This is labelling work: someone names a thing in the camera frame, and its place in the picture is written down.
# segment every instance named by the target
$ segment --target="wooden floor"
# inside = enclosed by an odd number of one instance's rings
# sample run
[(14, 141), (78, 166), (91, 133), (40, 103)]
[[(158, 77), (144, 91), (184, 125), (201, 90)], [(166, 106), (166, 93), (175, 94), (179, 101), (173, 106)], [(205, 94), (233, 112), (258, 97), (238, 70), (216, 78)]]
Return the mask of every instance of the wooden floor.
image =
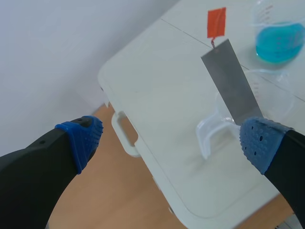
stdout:
[[(104, 125), (100, 146), (59, 199), (50, 229), (184, 229), (143, 160), (125, 153), (111, 125), (113, 112), (102, 107), (95, 114)], [(130, 123), (122, 125), (135, 142)]]

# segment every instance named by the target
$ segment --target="clear plastic container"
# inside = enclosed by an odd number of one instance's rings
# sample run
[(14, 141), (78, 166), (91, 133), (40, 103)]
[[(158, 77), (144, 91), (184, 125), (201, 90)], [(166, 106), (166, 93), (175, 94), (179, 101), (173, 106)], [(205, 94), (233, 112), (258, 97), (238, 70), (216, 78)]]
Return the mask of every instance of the clear plastic container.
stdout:
[(253, 17), (258, 56), (280, 63), (299, 54), (305, 39), (304, 0), (260, 0)]
[[(263, 69), (245, 71), (244, 73), (263, 116), (275, 122), (283, 121), (295, 103), (288, 73)], [(214, 114), (202, 120), (196, 128), (200, 150), (205, 159), (211, 155), (211, 138), (226, 128), (233, 134), (234, 139), (239, 141), (240, 126), (235, 124), (218, 93), (215, 99)]]

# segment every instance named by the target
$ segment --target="blue liquid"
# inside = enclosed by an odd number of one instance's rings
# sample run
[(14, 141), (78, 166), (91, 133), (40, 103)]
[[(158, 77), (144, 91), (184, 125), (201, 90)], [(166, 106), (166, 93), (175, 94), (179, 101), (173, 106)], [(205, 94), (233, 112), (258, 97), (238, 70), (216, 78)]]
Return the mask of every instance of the blue liquid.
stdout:
[(300, 23), (267, 27), (256, 37), (256, 53), (268, 62), (288, 61), (301, 51), (305, 28)]

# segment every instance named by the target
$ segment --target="transparent cup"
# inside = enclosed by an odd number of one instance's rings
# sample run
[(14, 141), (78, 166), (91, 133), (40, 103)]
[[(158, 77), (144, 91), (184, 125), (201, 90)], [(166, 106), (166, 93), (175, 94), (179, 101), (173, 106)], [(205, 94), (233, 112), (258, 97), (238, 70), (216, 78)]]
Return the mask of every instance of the transparent cup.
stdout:
[(305, 40), (304, 0), (260, 0), (253, 10), (256, 53), (273, 63), (296, 57)]
[[(265, 118), (275, 122), (283, 121), (295, 103), (286, 71), (250, 70), (245, 76)], [(211, 139), (221, 130), (228, 129), (234, 140), (239, 141), (240, 126), (236, 125), (222, 97), (215, 99), (215, 112), (202, 120), (196, 134), (204, 159), (211, 155)]]

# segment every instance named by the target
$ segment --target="white wall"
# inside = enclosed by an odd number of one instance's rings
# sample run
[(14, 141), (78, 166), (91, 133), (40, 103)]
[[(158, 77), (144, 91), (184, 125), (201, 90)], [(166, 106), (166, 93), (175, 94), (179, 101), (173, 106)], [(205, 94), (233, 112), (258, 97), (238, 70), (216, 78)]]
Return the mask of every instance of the white wall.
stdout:
[(0, 1), (0, 156), (94, 112), (99, 68), (176, 2)]

